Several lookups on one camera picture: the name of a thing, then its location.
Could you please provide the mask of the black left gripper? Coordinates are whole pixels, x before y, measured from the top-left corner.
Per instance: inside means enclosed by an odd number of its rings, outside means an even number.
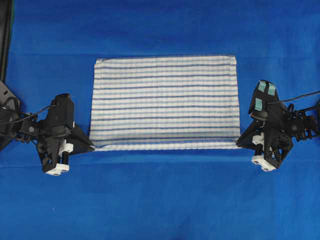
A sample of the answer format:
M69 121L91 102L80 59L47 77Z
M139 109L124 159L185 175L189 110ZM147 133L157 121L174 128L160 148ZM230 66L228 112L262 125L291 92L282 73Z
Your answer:
M70 170L70 153L88 153L95 150L94 144L78 124L73 128L65 125L50 127L46 120L40 120L36 149L42 171L48 175L61 175Z

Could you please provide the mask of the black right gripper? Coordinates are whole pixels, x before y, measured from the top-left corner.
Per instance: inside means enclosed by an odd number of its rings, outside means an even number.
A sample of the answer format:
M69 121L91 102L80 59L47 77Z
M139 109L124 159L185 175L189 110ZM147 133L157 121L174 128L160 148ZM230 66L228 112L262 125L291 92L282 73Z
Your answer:
M238 138L236 145L255 150L251 162L261 166L264 172L278 169L294 146L282 121L275 123L259 120L252 121Z

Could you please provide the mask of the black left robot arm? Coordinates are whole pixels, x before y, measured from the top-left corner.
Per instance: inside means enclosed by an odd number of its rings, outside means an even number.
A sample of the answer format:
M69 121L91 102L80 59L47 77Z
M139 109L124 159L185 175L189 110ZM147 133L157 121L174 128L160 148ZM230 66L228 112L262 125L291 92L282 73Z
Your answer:
M57 95L40 112L24 113L18 98L0 84L0 148L11 141L34 143L42 172L60 176L70 170L69 157L94 151L94 144L75 122L75 104L69 93Z

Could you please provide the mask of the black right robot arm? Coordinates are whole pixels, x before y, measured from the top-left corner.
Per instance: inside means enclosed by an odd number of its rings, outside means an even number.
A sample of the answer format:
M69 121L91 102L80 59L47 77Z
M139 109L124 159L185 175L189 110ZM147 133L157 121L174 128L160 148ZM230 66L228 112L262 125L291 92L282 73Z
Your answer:
M283 103L265 105L262 110L253 109L249 127L236 141L240 148L254 150L251 162L265 172L278 169L293 148L292 138L305 141L320 136L320 124L314 115L320 116L320 105L295 110L294 105Z

